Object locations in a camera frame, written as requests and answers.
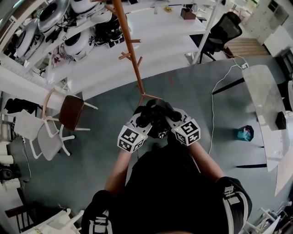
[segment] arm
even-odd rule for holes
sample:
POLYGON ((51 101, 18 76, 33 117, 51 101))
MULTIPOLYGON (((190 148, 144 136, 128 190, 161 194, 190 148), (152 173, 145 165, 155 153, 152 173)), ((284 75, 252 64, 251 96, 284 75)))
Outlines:
POLYGON ((201 173, 213 181, 224 177, 224 174, 218 164, 207 154, 202 146, 195 142, 188 146, 191 156, 194 158, 201 173))
POLYGON ((116 197, 125 187, 130 158, 131 153, 121 150, 113 172, 106 182, 105 190, 109 191, 114 197, 116 197))

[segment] wooden floor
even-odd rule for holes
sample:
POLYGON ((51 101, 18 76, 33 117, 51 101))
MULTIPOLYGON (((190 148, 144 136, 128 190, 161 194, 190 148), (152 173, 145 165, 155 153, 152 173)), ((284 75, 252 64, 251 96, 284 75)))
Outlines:
POLYGON ((224 52, 231 56, 269 55, 264 46, 254 38, 235 38, 225 44, 224 52))

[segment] marble table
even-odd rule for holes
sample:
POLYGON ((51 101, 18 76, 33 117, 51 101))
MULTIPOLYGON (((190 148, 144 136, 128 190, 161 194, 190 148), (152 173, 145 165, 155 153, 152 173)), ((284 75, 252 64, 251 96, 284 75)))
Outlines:
POLYGON ((278 86, 265 65, 256 65, 242 71, 243 78, 213 92, 213 95, 245 82, 255 106, 266 153, 266 164, 243 165, 241 168, 267 167, 273 170, 290 148, 289 124, 287 129, 278 130, 275 120, 285 107, 278 86))

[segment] wooden coat rack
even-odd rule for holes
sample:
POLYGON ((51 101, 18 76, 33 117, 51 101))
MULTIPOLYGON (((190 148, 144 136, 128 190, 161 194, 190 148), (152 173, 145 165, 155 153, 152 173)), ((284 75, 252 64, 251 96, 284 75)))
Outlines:
POLYGON ((121 59, 124 59, 124 58, 128 58, 132 62, 133 69, 134 69, 134 72, 136 74, 136 78, 137 78, 137 82, 138 82, 138 88, 139 88, 139 90, 141 92, 141 98, 140 98, 139 103, 138 103, 137 106, 140 106, 141 103, 142 103, 142 100, 144 98, 146 98, 146 97, 161 99, 159 97, 155 97, 155 96, 148 95, 148 94, 145 93, 145 89, 143 87, 143 83, 142 83, 142 80, 141 80, 141 74, 140 74, 139 69, 138 69, 139 65, 141 64, 142 57, 139 58, 138 62, 136 61, 136 55, 134 53, 134 49, 133 49, 133 46, 132 46, 132 43, 140 43, 141 40, 140 39, 134 39, 134 40, 131 39, 129 30, 128 30, 128 24, 127 24, 127 21, 126 21, 126 17, 125 17, 125 13, 124 13, 124 10, 123 10, 121 0, 112 0, 112 3, 113 3, 113 6, 114 6, 114 9, 109 5, 106 5, 105 8, 108 9, 110 12, 112 12, 114 15, 117 16, 117 18, 119 20, 119 24, 120 24, 121 29, 122 29, 122 33, 124 35, 124 39, 125 39, 125 43, 126 43, 126 46, 127 46, 127 49, 128 49, 128 53, 122 52, 121 53, 122 56, 120 56, 119 59, 121 60, 121 59))

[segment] gray floor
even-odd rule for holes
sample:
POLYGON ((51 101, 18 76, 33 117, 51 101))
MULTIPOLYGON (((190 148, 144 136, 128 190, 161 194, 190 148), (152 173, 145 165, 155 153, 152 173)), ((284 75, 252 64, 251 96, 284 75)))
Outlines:
MULTIPOLYGON (((282 71, 271 56, 251 57, 247 58, 247 61, 249 65, 266 64, 277 83, 284 80, 282 71)), ((200 143, 209 150, 212 130, 211 91, 233 64, 233 60, 229 59, 195 65, 144 79, 143 83, 148 94, 163 98, 173 107, 184 109, 196 119, 201 127, 200 143)), ((241 77, 241 70, 234 67, 218 87, 241 77)), ((98 106, 99 110, 87 109, 83 113, 80 126, 90 127, 91 131, 75 132, 77 138, 66 142, 67 148, 72 152, 71 156, 61 153, 52 161, 46 161, 43 157, 35 160, 27 144, 32 179, 25 184, 25 198, 49 206, 59 204, 62 207, 70 207, 76 213, 84 209, 93 195, 104 186, 119 152, 116 146, 117 136, 122 126, 130 119, 138 100, 136 83, 90 99, 89 102, 98 106)), ((238 178, 250 195, 253 210, 249 220, 253 222, 260 215, 260 207, 276 210, 280 203, 286 200, 292 178, 281 193, 274 197, 277 169, 268 173, 266 168, 235 168, 236 165, 266 162, 264 149, 260 148, 263 145, 260 127, 245 83, 217 94, 214 104, 215 133, 211 156, 221 166, 225 175, 238 178), (247 124, 255 130, 252 142, 234 141, 232 130, 247 124)), ((154 140, 149 138, 138 154, 143 155, 153 142, 154 140)), ((28 170, 20 139, 11 143, 11 153, 19 164, 24 179, 27 179, 28 170)), ((134 153, 131 166, 136 161, 137 154, 134 153)))

